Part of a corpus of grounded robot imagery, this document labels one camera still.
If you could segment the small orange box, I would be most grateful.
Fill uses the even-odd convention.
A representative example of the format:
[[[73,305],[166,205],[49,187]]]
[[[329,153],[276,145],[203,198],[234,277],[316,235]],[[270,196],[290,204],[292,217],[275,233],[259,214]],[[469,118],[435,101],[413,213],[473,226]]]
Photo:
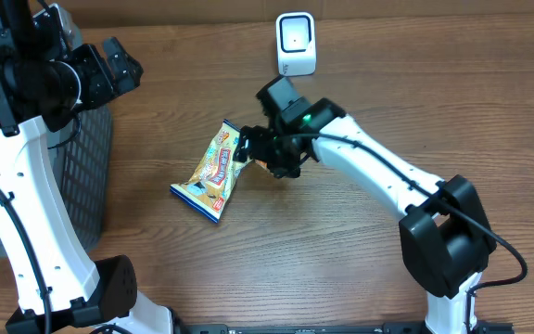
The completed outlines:
[[[255,162],[258,166],[260,166],[263,170],[265,170],[266,172],[269,172],[269,173],[271,172],[271,170],[270,170],[269,167],[268,167],[267,162],[265,162],[265,161],[259,161],[259,160],[254,160],[254,162]]]

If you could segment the yellow snack bag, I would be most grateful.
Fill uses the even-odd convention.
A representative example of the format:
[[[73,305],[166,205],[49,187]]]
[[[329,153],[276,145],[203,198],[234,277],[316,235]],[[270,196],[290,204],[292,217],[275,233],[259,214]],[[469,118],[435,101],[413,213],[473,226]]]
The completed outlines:
[[[248,161],[233,160],[239,136],[240,130],[223,120],[193,175],[170,187],[172,194],[215,224],[231,198],[238,176],[248,165]]]

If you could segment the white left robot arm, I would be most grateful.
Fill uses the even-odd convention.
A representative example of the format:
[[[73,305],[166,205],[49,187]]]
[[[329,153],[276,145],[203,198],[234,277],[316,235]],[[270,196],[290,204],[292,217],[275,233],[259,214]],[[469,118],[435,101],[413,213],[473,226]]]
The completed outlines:
[[[171,311],[138,289],[128,257],[89,258],[58,190],[47,134],[143,74],[117,39],[96,48],[72,38],[60,7],[33,15],[25,1],[0,1],[0,240],[19,295],[6,330],[172,333]]]

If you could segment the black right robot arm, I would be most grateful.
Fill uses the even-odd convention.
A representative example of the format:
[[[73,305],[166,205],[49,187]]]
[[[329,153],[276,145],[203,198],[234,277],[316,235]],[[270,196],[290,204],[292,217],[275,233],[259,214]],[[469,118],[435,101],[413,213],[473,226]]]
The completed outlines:
[[[333,101],[301,96],[287,77],[256,98],[268,124],[242,127],[235,159],[262,161],[276,178],[299,177],[308,159],[344,173],[398,221],[402,260],[426,291],[423,331],[478,333],[473,289],[497,242],[474,186],[411,165]]]

